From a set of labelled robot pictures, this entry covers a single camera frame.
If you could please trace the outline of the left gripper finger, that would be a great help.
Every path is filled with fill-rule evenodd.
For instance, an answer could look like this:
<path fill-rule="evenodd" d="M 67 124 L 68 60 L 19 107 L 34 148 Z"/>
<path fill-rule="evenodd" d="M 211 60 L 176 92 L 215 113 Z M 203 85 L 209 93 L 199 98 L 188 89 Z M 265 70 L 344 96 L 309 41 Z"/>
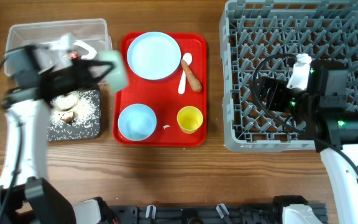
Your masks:
<path fill-rule="evenodd" d="M 100 61 L 100 60 L 83 60 L 74 58 L 71 60 L 74 67 L 77 69 L 89 69 L 90 67 L 107 66 L 108 69 L 114 69 L 115 65 L 112 62 Z"/>
<path fill-rule="evenodd" d="M 93 67 L 104 67 L 105 69 L 98 76 L 95 77 L 91 73 L 91 68 Z M 81 72 L 80 75 L 80 88 L 89 89 L 97 85 L 102 79 L 106 78 L 115 69 L 115 65 L 113 63 L 89 63 L 83 68 L 84 70 Z"/>

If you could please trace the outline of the red snack wrapper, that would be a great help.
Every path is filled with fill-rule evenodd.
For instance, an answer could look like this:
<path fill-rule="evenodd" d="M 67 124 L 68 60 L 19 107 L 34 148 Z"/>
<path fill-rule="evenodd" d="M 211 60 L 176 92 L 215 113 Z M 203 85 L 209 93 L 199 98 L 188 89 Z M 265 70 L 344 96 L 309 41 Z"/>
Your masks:
<path fill-rule="evenodd" d="M 75 51 L 75 50 L 67 53 L 67 58 L 69 58 L 70 60 L 76 59 L 78 57 L 79 57 L 79 55 L 78 55 L 77 51 Z"/>

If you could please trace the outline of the green bowl with rice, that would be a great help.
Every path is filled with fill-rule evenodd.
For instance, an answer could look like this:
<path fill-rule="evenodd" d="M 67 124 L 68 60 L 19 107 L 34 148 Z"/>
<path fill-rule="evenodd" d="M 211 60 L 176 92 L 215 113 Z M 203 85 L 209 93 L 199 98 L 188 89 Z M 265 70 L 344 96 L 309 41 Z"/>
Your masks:
<path fill-rule="evenodd" d="M 113 93 L 117 93 L 125 89 L 129 84 L 129 80 L 121 53 L 117 50 L 102 51 L 99 53 L 98 58 L 102 62 L 111 62 L 113 64 L 114 68 L 103 78 L 110 90 Z"/>

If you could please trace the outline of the orange carrot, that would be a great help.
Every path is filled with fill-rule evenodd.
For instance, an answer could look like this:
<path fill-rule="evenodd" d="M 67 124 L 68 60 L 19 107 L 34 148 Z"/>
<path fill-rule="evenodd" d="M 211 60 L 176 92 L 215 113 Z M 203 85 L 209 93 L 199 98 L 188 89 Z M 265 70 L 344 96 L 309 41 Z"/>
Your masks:
<path fill-rule="evenodd" d="M 183 71 L 185 72 L 186 78 L 190 84 L 191 89 L 194 92 L 200 92 L 202 90 L 201 82 L 195 76 L 195 74 L 191 71 L 189 65 L 186 63 L 184 59 L 181 60 L 181 66 Z"/>

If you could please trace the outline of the yellow plastic cup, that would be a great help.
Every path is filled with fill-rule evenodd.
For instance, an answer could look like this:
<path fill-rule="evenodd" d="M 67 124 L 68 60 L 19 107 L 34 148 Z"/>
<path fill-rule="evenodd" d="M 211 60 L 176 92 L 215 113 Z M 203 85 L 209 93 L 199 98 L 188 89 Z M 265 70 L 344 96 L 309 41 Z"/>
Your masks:
<path fill-rule="evenodd" d="M 177 123 L 185 134 L 193 134 L 203 124 L 203 114 L 194 106 L 185 106 L 177 113 Z"/>

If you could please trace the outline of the white plastic spoon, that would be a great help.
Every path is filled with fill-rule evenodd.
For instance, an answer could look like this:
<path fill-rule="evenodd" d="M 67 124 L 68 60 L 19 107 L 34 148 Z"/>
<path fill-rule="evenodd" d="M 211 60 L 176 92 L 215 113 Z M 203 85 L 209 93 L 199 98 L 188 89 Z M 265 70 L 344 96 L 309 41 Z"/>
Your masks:
<path fill-rule="evenodd" d="M 182 59 L 187 63 L 187 65 L 190 65 L 193 60 L 193 57 L 191 53 L 187 52 L 183 55 Z M 180 95 L 184 94 L 185 89 L 186 89 L 186 73 L 183 70 L 178 86 L 178 93 Z"/>

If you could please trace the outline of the dark food scrap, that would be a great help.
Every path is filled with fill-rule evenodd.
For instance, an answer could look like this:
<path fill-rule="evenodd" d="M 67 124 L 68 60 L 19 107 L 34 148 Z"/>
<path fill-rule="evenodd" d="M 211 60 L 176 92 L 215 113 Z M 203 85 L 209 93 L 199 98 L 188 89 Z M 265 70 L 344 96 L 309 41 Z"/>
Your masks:
<path fill-rule="evenodd" d="M 67 112 L 65 112 L 65 113 L 63 113 L 63 114 L 61 115 L 60 119 L 61 119 L 63 122 L 70 124 L 70 123 L 74 122 L 75 117 L 76 117 L 75 112 L 73 112 L 73 111 L 67 111 Z"/>

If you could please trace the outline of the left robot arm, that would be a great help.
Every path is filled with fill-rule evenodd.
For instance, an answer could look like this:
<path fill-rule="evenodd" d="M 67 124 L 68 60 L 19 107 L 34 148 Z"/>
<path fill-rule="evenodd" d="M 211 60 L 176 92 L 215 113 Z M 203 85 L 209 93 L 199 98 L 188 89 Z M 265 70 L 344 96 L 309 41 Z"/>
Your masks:
<path fill-rule="evenodd" d="M 127 86 L 122 55 L 100 52 L 97 59 L 71 58 L 43 68 L 36 45 L 5 53 L 13 68 L 15 88 L 0 100 L 7 120 L 7 146 L 0 176 L 0 223 L 118 223 L 101 197 L 71 204 L 47 179 L 46 155 L 52 100 L 89 90 L 106 80 L 113 91 Z"/>

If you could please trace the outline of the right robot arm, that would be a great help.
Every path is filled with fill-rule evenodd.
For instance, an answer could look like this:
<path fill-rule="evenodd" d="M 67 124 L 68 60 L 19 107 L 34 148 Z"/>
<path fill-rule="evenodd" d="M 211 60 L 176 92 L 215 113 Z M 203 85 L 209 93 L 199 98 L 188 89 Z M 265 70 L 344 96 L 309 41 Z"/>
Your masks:
<path fill-rule="evenodd" d="M 341 62 L 295 57 L 289 81 L 252 75 L 255 104 L 284 128 L 312 140 L 328 173 L 338 218 L 358 223 L 358 111 L 347 109 L 348 68 Z"/>

